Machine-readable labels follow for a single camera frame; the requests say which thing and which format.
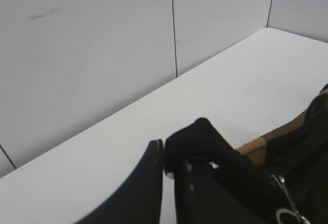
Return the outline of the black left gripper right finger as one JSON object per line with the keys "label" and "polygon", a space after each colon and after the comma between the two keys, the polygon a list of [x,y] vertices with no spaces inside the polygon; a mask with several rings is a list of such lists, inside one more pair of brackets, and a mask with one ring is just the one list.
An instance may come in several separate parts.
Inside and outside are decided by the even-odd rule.
{"label": "black left gripper right finger", "polygon": [[174,194],[177,223],[265,223],[203,165],[181,162],[174,172]]}

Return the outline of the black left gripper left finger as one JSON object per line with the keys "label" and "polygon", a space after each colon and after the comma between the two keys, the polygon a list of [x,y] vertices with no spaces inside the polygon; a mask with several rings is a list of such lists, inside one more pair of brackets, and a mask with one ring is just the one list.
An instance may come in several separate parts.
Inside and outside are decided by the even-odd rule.
{"label": "black left gripper left finger", "polygon": [[149,142],[120,187],[78,223],[159,223],[163,185],[163,142]]}

